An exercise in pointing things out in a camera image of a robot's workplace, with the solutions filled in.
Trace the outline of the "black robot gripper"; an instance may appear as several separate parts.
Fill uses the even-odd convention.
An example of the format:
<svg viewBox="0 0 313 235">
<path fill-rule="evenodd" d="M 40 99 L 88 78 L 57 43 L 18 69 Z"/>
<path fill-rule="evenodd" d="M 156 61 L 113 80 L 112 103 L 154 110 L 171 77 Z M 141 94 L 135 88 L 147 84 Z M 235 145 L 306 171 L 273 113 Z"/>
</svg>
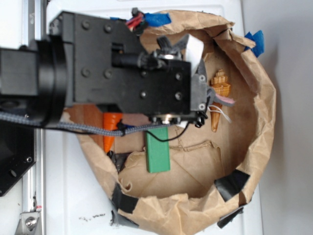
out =
<svg viewBox="0 0 313 235">
<path fill-rule="evenodd" d="M 144 114 L 151 122 L 201 127 L 207 119 L 207 83 L 197 73 L 203 41 L 184 35 L 157 38 L 148 52 L 119 20 L 61 12 L 49 26 L 67 63 L 66 106 L 94 104 L 102 112 Z"/>
</svg>

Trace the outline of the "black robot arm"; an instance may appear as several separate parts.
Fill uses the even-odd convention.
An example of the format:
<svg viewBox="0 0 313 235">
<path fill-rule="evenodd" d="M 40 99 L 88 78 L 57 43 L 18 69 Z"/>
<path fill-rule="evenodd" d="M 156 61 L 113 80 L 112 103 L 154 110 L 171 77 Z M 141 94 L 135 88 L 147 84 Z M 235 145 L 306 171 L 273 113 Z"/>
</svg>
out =
<svg viewBox="0 0 313 235">
<path fill-rule="evenodd" d="M 0 109 L 54 127 L 65 108 L 93 104 L 103 113 L 144 114 L 157 123 L 202 126 L 207 84 L 165 37 L 149 53 L 119 20 L 62 12 L 42 41 L 0 51 Z"/>
</svg>

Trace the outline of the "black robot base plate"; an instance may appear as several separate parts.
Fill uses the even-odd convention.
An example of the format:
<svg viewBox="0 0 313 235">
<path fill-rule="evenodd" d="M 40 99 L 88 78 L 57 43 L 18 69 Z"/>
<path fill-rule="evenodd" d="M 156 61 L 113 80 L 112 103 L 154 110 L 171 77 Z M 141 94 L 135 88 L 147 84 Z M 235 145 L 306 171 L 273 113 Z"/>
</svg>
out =
<svg viewBox="0 0 313 235">
<path fill-rule="evenodd" d="M 0 121 L 0 195 L 5 196 L 35 163 L 35 132 L 30 126 Z"/>
</svg>

